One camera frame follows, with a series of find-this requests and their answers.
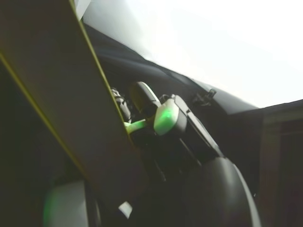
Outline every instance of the windshield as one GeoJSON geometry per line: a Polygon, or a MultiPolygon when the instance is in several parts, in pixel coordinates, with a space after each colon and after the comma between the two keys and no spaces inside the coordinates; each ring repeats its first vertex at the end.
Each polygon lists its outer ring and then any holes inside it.
{"type": "Polygon", "coordinates": [[[92,0],[83,21],[145,59],[257,107],[303,98],[294,0],[92,0]]]}

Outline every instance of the bright white background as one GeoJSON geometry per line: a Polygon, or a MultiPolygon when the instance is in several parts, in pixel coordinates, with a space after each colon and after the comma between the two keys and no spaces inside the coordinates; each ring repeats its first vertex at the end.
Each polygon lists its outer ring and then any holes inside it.
{"type": "Polygon", "coordinates": [[[257,107],[303,99],[301,0],[92,0],[84,22],[257,107]]]}

